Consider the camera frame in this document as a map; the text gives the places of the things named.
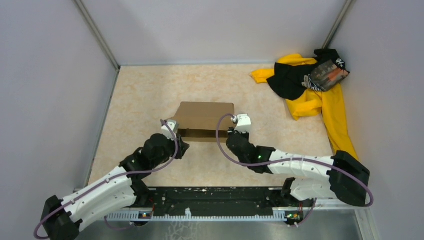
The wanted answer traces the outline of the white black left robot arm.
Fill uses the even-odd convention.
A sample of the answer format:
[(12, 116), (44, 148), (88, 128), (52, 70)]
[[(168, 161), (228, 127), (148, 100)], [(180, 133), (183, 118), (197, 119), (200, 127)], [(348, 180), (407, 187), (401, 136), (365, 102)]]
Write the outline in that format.
[(151, 207), (151, 193), (143, 179), (182, 159), (190, 148), (179, 134), (170, 138), (153, 134), (134, 153), (127, 156), (111, 172), (87, 187), (63, 198), (56, 195), (45, 201), (40, 228), (45, 239), (74, 240), (85, 228), (110, 213), (126, 207)]

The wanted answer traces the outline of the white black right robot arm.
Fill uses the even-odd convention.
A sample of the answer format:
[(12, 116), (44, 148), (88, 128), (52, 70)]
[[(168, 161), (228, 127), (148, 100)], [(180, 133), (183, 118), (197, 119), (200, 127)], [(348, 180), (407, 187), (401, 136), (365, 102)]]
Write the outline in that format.
[(237, 164), (258, 174), (289, 175), (281, 191), (287, 206), (309, 199), (338, 199), (355, 207), (373, 203), (368, 183), (370, 171), (346, 151), (334, 156), (304, 156), (273, 147), (255, 146), (248, 133), (230, 128), (227, 148)]

